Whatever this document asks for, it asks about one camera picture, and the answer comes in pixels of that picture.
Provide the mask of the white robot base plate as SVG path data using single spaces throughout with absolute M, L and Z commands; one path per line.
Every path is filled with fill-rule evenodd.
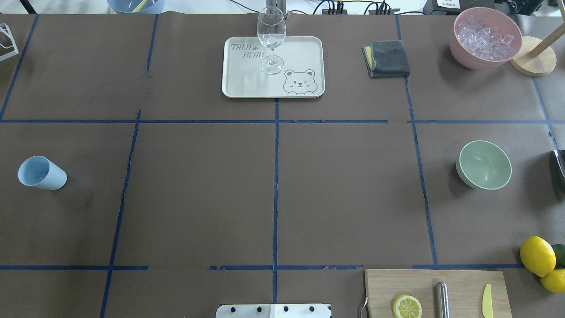
M 331 318 L 329 304 L 224 304 L 216 318 Z

